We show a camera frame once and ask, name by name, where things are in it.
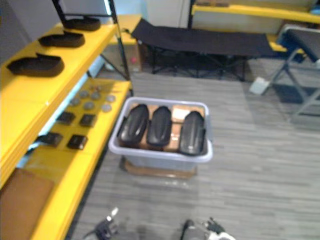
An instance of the white wall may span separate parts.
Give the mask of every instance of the white wall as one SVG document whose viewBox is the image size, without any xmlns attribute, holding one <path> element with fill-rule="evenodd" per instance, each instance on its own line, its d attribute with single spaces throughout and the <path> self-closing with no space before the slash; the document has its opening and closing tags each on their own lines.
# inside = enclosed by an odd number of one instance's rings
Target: white wall
<svg viewBox="0 0 320 240">
<path fill-rule="evenodd" d="M 190 0 L 146 0 L 146 5 L 151 24 L 187 27 Z"/>
<path fill-rule="evenodd" d="M 31 38 L 6 0 L 0 1 L 0 8 L 2 15 L 0 24 L 0 63 L 2 64 L 31 42 Z"/>
<path fill-rule="evenodd" d="M 141 14 L 148 19 L 146 0 L 114 0 L 116 14 Z"/>
<path fill-rule="evenodd" d="M 32 41 L 60 21 L 51 0 L 8 0 L 7 2 Z"/>
</svg>

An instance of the yellow shelf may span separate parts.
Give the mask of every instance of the yellow shelf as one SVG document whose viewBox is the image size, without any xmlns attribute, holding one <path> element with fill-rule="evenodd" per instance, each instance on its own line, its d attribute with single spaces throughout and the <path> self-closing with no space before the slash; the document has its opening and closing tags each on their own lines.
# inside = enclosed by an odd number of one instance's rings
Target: yellow shelf
<svg viewBox="0 0 320 240">
<path fill-rule="evenodd" d="M 118 23 L 120 30 L 128 29 L 130 33 L 135 30 L 136 26 L 140 22 L 141 14 L 123 14 L 118 15 Z M 137 44 L 137 40 L 135 38 L 131 38 L 131 35 L 127 32 L 121 32 L 121 40 L 123 45 L 135 45 Z M 110 44 L 117 44 L 117 38 L 113 37 L 110 41 Z"/>
<path fill-rule="evenodd" d="M 267 34 L 266 36 L 268 38 L 270 47 L 276 51 L 276 52 L 286 52 L 287 49 L 283 46 L 281 46 L 280 44 L 277 44 L 277 35 L 273 35 L 273 34 Z"/>
<path fill-rule="evenodd" d="M 55 188 L 42 211 L 32 240 L 61 240 L 66 236 L 88 181 L 126 99 L 131 82 L 89 79 L 81 89 L 90 90 L 92 85 L 104 85 L 101 98 L 94 101 L 95 108 L 90 111 L 83 110 L 82 105 L 86 102 L 85 99 L 81 100 L 79 106 L 68 106 L 66 111 L 76 115 L 72 124 L 65 126 L 56 123 L 50 130 L 62 134 L 62 141 L 56 148 L 38 147 L 24 167 L 38 176 L 55 182 Z M 112 107 L 110 112 L 102 112 L 101 106 L 106 103 L 105 97 L 109 94 L 114 95 L 116 101 L 109 103 Z M 79 125 L 83 114 L 97 115 L 97 121 L 93 127 Z M 83 150 L 66 147 L 73 134 L 87 136 L 88 141 Z"/>
<path fill-rule="evenodd" d="M 287 9 L 281 9 L 273 7 L 247 6 L 235 4 L 231 4 L 228 7 L 193 5 L 192 15 L 194 15 L 195 12 L 226 13 L 320 24 L 319 15 L 310 14 L 306 11 L 300 10 L 300 8 L 299 10 L 297 8 L 288 8 L 289 7 L 287 7 Z"/>
<path fill-rule="evenodd" d="M 40 129 L 107 46 L 116 30 L 116 25 L 102 25 L 92 32 L 72 30 L 82 33 L 85 38 L 85 44 L 77 48 L 43 47 L 34 41 L 1 66 L 1 188 Z M 46 35 L 62 32 L 59 23 Z M 13 60 L 32 57 L 36 53 L 60 56 L 64 70 L 56 77 L 28 77 L 14 75 L 6 68 Z"/>
</svg>

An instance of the floor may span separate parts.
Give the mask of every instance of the floor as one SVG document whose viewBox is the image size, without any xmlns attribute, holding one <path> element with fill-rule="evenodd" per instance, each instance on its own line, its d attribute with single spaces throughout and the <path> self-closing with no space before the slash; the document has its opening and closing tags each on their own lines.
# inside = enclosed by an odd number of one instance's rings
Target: floor
<svg viewBox="0 0 320 240">
<path fill-rule="evenodd" d="M 268 77 L 278 65 L 251 61 L 249 81 Z M 319 84 L 300 77 L 305 85 Z M 143 72 L 132 81 L 136 96 L 205 103 L 214 157 L 181 180 L 130 175 L 119 167 L 121 156 L 109 151 L 66 239 L 81 240 L 115 206 L 121 231 L 140 240 L 177 240 L 186 219 L 210 216 L 237 240 L 320 239 L 320 130 L 288 121 L 297 106 L 280 103 L 272 89 L 253 95 L 250 82 L 234 79 Z"/>
</svg>

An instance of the gray plastic bin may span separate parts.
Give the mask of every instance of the gray plastic bin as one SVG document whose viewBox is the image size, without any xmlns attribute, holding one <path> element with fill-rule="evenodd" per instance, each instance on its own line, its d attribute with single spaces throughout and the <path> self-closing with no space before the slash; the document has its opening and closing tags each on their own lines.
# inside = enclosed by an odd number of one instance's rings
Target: gray plastic bin
<svg viewBox="0 0 320 240">
<path fill-rule="evenodd" d="M 206 126 L 206 154 L 200 156 L 188 156 L 175 152 L 163 152 L 119 146 L 117 133 L 119 132 L 124 117 L 129 114 L 132 104 L 159 105 L 167 106 L 168 108 L 172 108 L 173 105 L 203 107 L 205 113 L 204 121 Z M 111 135 L 108 147 L 111 152 L 123 155 L 132 165 L 136 167 L 169 169 L 188 172 L 194 169 L 194 167 L 196 167 L 198 164 L 206 163 L 213 158 L 214 150 L 212 141 L 213 133 L 210 122 L 210 114 L 209 109 L 205 104 L 192 101 L 165 100 L 147 97 L 130 97 L 124 103 L 122 111 Z"/>
</svg>

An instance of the black tray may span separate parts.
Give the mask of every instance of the black tray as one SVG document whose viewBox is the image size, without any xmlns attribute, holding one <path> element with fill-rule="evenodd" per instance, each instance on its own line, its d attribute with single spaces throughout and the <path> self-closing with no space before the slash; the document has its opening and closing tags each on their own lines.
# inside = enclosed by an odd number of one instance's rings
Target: black tray
<svg viewBox="0 0 320 240">
<path fill-rule="evenodd" d="M 77 29 L 84 31 L 95 31 L 100 28 L 100 20 L 93 17 L 84 16 L 81 18 L 73 18 L 62 22 L 66 29 Z"/>
<path fill-rule="evenodd" d="M 135 147 L 144 136 L 149 122 L 147 105 L 140 104 L 131 109 L 127 118 L 124 118 L 118 133 L 120 145 Z"/>
<path fill-rule="evenodd" d="M 65 65 L 59 56 L 36 53 L 37 57 L 23 57 L 12 61 L 7 68 L 17 75 L 30 77 L 55 77 L 64 69 Z"/>
<path fill-rule="evenodd" d="M 170 142 L 171 127 L 171 111 L 166 106 L 159 107 L 152 115 L 146 142 L 156 147 L 168 145 Z"/>
<path fill-rule="evenodd" d="M 63 34 L 52 34 L 39 38 L 43 46 L 77 48 L 85 44 L 85 37 L 81 33 L 63 31 Z"/>
<path fill-rule="evenodd" d="M 205 120 L 197 111 L 184 119 L 180 132 L 179 152 L 186 155 L 201 155 L 204 150 Z"/>
</svg>

